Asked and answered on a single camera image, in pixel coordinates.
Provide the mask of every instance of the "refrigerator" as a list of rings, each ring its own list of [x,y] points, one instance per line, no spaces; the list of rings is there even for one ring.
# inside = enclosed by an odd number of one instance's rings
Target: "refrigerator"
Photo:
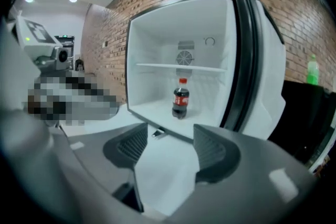
[[[193,139],[193,125],[266,140],[285,107],[284,40],[260,0],[172,0],[131,18],[128,110],[161,132]],[[187,115],[172,115],[187,78]]]

